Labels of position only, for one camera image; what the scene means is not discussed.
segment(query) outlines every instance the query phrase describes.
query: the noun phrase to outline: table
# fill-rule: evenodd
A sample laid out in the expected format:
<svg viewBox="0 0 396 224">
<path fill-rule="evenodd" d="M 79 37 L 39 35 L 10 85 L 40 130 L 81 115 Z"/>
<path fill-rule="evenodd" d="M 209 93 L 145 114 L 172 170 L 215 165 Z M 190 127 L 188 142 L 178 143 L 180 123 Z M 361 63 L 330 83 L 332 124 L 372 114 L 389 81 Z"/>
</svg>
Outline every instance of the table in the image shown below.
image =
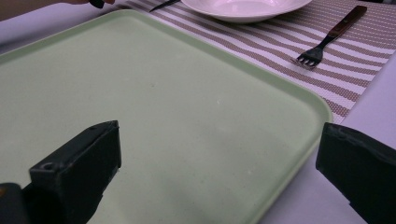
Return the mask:
<svg viewBox="0 0 396 224">
<path fill-rule="evenodd" d="M 25 46 L 84 21 L 114 10 L 89 5 L 54 5 L 0 22 L 0 53 Z M 353 106 L 342 125 L 367 133 L 396 148 L 396 56 L 392 55 Z M 316 153 L 302 167 L 261 223 L 359 224 L 364 220 L 348 205 L 347 199 L 315 169 Z"/>
</svg>

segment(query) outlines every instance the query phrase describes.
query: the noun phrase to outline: white plate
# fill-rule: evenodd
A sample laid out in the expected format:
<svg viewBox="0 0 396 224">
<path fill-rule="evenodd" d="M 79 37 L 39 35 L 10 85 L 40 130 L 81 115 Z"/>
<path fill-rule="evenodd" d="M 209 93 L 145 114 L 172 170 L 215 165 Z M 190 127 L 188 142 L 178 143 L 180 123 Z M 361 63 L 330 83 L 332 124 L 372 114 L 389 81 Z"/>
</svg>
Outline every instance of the white plate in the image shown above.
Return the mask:
<svg viewBox="0 0 396 224">
<path fill-rule="evenodd" d="M 222 21 L 248 23 L 304 7 L 312 0 L 181 0 L 187 7 Z"/>
</svg>

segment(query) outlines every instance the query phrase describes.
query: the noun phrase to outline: plate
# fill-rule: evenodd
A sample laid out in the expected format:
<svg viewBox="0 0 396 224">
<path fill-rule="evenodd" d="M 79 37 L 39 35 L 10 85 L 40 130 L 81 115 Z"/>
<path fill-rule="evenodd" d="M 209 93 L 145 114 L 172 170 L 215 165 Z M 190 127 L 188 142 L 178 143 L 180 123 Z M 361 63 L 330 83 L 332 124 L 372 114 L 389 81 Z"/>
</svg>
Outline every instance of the plate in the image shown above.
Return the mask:
<svg viewBox="0 0 396 224">
<path fill-rule="evenodd" d="M 90 224 L 257 223 L 332 120 L 313 92 L 132 10 L 2 55 L 0 71 L 0 182 L 25 186 L 53 150 L 119 121 L 122 167 Z"/>
<path fill-rule="evenodd" d="M 304 7 L 312 0 L 181 0 L 187 7 L 222 21 L 264 21 Z"/>
</svg>

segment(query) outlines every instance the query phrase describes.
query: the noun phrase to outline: striped placemat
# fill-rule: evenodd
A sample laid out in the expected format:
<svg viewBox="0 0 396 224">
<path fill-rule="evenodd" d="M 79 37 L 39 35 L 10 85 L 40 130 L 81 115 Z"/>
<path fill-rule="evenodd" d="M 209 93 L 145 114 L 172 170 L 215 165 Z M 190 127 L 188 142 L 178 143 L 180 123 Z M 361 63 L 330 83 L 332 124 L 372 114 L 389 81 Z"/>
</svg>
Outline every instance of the striped placemat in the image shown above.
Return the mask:
<svg viewBox="0 0 396 224">
<path fill-rule="evenodd" d="M 126 1 L 118 8 L 146 13 L 320 95 L 341 123 L 396 50 L 396 6 L 354 0 L 313 0 L 271 20 L 232 24 L 196 13 L 181 2 L 149 13 L 164 0 Z M 294 64 L 355 6 L 366 14 L 325 50 L 312 71 Z"/>
</svg>

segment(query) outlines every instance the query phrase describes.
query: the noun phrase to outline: fork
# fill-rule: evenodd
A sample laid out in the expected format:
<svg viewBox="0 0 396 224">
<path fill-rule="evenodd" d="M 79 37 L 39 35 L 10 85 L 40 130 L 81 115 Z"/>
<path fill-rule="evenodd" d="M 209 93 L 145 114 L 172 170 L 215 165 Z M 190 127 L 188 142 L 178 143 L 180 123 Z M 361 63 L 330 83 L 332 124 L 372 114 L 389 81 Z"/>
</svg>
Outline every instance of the fork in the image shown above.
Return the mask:
<svg viewBox="0 0 396 224">
<path fill-rule="evenodd" d="M 296 60 L 298 64 L 307 68 L 315 68 L 323 58 L 323 50 L 334 39 L 342 35 L 355 21 L 357 21 L 367 11 L 367 7 L 354 7 L 338 24 L 336 24 L 326 37 L 316 47 L 302 53 Z"/>
</svg>

